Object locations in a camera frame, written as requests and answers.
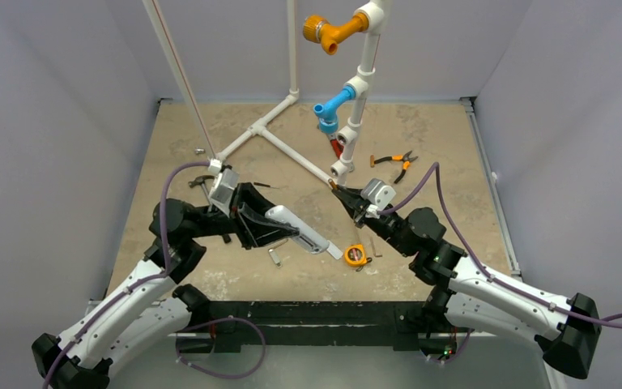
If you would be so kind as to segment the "white remote control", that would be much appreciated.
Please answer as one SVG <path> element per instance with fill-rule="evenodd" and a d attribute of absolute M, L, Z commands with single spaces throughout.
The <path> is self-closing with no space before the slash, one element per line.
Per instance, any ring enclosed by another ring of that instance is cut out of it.
<path fill-rule="evenodd" d="M 323 253 L 330 247 L 326 238 L 283 205 L 269 209 L 265 217 L 297 229 L 298 234 L 292 240 L 310 254 Z"/>

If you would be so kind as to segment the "white battery cover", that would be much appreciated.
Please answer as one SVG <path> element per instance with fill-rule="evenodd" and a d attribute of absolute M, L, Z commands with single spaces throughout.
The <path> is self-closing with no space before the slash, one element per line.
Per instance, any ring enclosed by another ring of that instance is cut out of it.
<path fill-rule="evenodd" d="M 326 253 L 335 260 L 340 260 L 343 258 L 343 251 L 340 250 L 333 242 L 328 243 Z"/>

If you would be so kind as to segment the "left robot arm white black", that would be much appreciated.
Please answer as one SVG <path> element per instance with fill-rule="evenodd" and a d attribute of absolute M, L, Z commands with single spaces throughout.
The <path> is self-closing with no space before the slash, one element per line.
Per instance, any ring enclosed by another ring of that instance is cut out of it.
<path fill-rule="evenodd" d="M 185 281 L 207 252 L 200 238 L 233 235 L 247 250 L 284 239 L 314 248 L 313 230 L 249 182 L 214 189 L 206 206 L 163 198 L 150 229 L 152 245 L 119 286 L 76 324 L 33 342 L 44 387 L 106 388 L 157 340 L 182 331 L 213 333 L 230 323 L 229 316 L 216 318 L 208 297 Z"/>

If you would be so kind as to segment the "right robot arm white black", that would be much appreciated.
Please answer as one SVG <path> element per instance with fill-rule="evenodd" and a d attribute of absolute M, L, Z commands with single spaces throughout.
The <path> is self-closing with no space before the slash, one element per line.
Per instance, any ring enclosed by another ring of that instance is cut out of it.
<path fill-rule="evenodd" d="M 539 348 L 545 363 L 571 378 L 588 377 L 602 327 L 591 297 L 550 293 L 507 276 L 445 239 L 447 228 L 431 207 L 402 217 L 369 188 L 332 190 L 356 226 L 367 227 L 404 257 L 432 286 L 424 323 L 447 324 L 517 338 Z"/>

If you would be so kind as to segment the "small black screwdriver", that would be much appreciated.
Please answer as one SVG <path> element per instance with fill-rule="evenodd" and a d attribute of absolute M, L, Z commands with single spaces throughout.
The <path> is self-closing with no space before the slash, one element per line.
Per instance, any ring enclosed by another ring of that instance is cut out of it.
<path fill-rule="evenodd" d="M 252 185 L 263 187 L 263 188 L 268 188 L 268 189 L 279 189 L 276 186 L 272 186 L 270 184 L 266 184 L 266 183 L 262 183 L 262 182 L 253 182 Z"/>

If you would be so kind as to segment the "silver allen key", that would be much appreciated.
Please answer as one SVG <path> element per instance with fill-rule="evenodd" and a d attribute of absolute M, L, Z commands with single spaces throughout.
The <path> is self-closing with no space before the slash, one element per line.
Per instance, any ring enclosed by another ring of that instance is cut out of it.
<path fill-rule="evenodd" d="M 275 243 L 274 245 L 272 245 L 269 249 L 268 249 L 268 254 L 271 257 L 271 260 L 273 261 L 274 265 L 277 268 L 281 268 L 282 267 L 282 260 L 280 259 L 279 255 L 277 254 L 276 250 L 278 248 L 280 248 L 281 246 L 285 245 L 288 242 L 288 239 L 284 239 L 281 242 Z"/>

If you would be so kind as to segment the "small brown allen key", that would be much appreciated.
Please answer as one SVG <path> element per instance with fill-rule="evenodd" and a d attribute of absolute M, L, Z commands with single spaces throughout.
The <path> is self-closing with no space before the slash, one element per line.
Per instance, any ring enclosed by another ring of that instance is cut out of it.
<path fill-rule="evenodd" d="M 371 251 L 373 253 L 373 257 L 374 258 L 381 258 L 383 256 L 383 254 L 379 250 L 379 247 L 377 246 L 377 243 L 375 242 L 375 240 L 372 237 L 369 238 L 369 243 L 370 243 Z"/>

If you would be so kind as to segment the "yellow tape measure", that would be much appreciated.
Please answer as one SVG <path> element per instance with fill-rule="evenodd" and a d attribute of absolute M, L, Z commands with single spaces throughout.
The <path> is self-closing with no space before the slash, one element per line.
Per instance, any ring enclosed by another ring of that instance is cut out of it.
<path fill-rule="evenodd" d="M 349 246 L 344 251 L 343 258 L 348 266 L 355 268 L 357 271 L 373 261 L 371 257 L 367 256 L 362 244 Z"/>

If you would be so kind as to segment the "small hammer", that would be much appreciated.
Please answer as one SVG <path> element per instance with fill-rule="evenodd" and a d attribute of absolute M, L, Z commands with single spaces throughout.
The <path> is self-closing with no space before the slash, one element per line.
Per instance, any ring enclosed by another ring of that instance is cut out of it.
<path fill-rule="evenodd" d="M 213 175 L 200 175 L 197 176 L 195 179 L 193 179 L 192 181 L 188 182 L 188 187 L 193 189 L 195 187 L 200 187 L 202 189 L 202 192 L 204 193 L 204 195 L 208 198 L 209 197 L 209 189 L 207 188 L 207 182 L 208 181 L 212 181 L 214 180 L 215 177 Z"/>

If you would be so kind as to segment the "blue pipe fitting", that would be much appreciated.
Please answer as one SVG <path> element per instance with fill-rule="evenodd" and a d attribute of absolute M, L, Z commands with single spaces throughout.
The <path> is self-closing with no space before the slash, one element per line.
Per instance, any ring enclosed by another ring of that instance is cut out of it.
<path fill-rule="evenodd" d="M 339 127 L 337 111 L 344 103 L 356 98 L 356 90 L 351 85 L 343 89 L 325 103 L 315 104 L 313 113 L 318 119 L 318 129 L 326 134 L 333 134 Z"/>

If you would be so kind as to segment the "orange pipe fitting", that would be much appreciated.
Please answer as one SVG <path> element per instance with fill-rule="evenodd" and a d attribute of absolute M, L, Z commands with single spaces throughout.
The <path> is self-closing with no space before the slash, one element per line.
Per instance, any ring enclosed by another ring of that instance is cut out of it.
<path fill-rule="evenodd" d="M 338 26 L 330 24 L 320 15 L 310 15 L 303 24 L 302 35 L 307 41 L 319 44 L 326 54 L 334 55 L 339 45 L 348 37 L 367 31 L 368 28 L 369 18 L 361 12 Z"/>

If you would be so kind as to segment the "orange handled pliers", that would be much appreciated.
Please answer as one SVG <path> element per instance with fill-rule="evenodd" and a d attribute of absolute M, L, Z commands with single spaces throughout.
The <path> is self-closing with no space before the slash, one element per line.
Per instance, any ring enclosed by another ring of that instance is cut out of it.
<path fill-rule="evenodd" d="M 418 159 L 418 156 L 413 156 L 412 151 L 403 153 L 402 155 L 393 155 L 393 156 L 383 156 L 380 158 L 376 158 L 374 155 L 369 157 L 370 167 L 373 168 L 375 165 L 385 162 L 398 162 L 401 164 L 400 174 L 393 180 L 394 184 L 400 183 L 407 170 L 411 166 L 411 164 Z"/>

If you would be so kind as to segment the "white PVC pipe frame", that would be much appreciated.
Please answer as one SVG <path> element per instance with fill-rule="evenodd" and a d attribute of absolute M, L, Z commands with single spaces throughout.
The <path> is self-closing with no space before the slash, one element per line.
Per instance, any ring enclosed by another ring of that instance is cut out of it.
<path fill-rule="evenodd" d="M 297 3 L 288 1 L 286 3 L 290 83 L 288 95 L 268 113 L 250 124 L 241 135 L 221 151 L 215 150 L 209 138 L 193 88 L 188 80 L 185 67 L 181 62 L 177 46 L 172 39 L 160 4 L 157 1 L 145 1 L 143 6 L 193 123 L 201 140 L 205 143 L 204 149 L 201 151 L 203 155 L 223 164 L 230 155 L 250 139 L 261 137 L 321 181 L 332 181 L 339 184 L 346 182 L 347 175 L 354 169 L 353 156 L 362 130 L 362 118 L 366 102 L 374 85 L 377 52 L 381 36 L 386 30 L 392 11 L 390 1 L 367 2 L 357 8 L 352 17 L 342 25 L 333 25 L 320 15 L 311 15 L 300 24 L 296 18 Z M 364 35 L 364 44 L 356 74 L 343 85 L 336 96 L 313 107 L 319 130 L 334 140 L 340 151 L 337 160 L 328 170 L 324 170 L 274 135 L 268 126 L 299 100 L 298 36 L 320 45 L 326 54 L 334 55 L 341 43 L 357 34 Z"/>

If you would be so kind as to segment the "aluminium rail frame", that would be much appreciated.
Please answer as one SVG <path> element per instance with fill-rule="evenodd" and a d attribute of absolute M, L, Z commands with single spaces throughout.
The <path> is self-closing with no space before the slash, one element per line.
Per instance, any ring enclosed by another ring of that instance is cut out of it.
<path fill-rule="evenodd" d="M 520 268 L 515 249 L 509 234 L 509 227 L 505 217 L 505 213 L 501 204 L 501 199 L 497 189 L 497 175 L 492 171 L 489 163 L 488 154 L 486 152 L 482 135 L 477 121 L 474 99 L 471 97 L 462 97 L 459 99 L 460 104 L 464 108 L 466 117 L 471 128 L 471 133 L 475 142 L 475 146 L 479 155 L 480 164 L 484 171 L 488 190 L 491 195 L 492 203 L 495 208 L 497 222 L 501 231 L 502 241 L 504 242 L 506 261 L 509 265 L 511 276 L 513 278 L 522 279 L 522 269 Z"/>

